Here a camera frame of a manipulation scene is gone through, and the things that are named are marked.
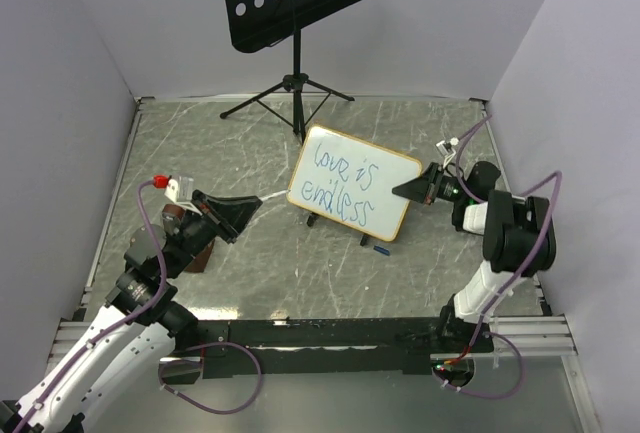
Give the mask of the white marker pen body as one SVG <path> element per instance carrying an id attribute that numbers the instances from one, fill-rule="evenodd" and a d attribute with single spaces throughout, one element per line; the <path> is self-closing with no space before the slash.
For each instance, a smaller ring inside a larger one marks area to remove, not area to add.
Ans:
<path id="1" fill-rule="evenodd" d="M 285 196 L 287 193 L 288 193 L 287 190 L 281 190 L 281 191 L 278 191 L 278 192 L 274 192 L 274 193 L 270 193 L 270 194 L 261 196 L 259 199 L 262 202 L 265 202 L 265 201 L 268 201 L 268 200 L 271 200 L 271 199 L 275 199 L 275 198 L 279 198 L 279 197 Z"/>

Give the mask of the blue marker cap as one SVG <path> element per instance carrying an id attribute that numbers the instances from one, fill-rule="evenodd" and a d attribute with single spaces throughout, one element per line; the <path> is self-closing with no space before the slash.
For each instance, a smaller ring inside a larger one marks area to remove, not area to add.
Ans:
<path id="1" fill-rule="evenodd" d="M 386 249 L 386 248 L 384 248 L 384 247 L 382 247 L 382 246 L 379 246 L 379 245 L 375 245 L 375 246 L 374 246 L 374 250 L 375 250 L 376 252 L 380 253 L 380 254 L 385 255 L 385 256 L 390 256 L 390 254 L 391 254 L 391 253 L 390 253 L 390 251 L 389 251 L 388 249 Z"/>

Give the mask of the orange framed whiteboard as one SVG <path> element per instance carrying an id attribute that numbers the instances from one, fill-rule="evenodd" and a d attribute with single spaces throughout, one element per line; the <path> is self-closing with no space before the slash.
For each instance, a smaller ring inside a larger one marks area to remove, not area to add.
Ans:
<path id="1" fill-rule="evenodd" d="M 392 242 L 409 206 L 392 189 L 422 171 L 418 159 L 315 125 L 307 132 L 286 197 L 311 213 Z"/>

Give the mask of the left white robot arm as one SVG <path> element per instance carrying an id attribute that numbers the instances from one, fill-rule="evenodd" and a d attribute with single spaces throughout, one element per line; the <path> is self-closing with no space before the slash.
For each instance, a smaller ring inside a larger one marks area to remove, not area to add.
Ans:
<path id="1" fill-rule="evenodd" d="M 148 240 L 126 251 L 124 272 L 63 359 L 20 399 L 2 402 L 2 431 L 85 432 L 138 368 L 172 353 L 203 349 L 199 321 L 175 301 L 177 289 L 169 281 L 215 239 L 234 243 L 262 202 L 199 190 L 190 198 L 170 199 L 186 209 L 177 226 L 166 233 L 139 210 Z"/>

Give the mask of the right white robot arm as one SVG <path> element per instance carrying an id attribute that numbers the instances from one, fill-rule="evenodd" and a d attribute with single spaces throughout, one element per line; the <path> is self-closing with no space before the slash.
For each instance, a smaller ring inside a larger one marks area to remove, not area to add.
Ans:
<path id="1" fill-rule="evenodd" d="M 498 190 L 500 176 L 499 168 L 487 161 L 477 162 L 462 178 L 432 163 L 417 178 L 392 188 L 394 195 L 416 203 L 450 202 L 456 231 L 482 239 L 480 266 L 440 312 L 436 337 L 448 351 L 475 338 L 478 323 L 486 324 L 515 287 L 550 269 L 556 258 L 553 223 L 546 219 L 551 202 Z"/>

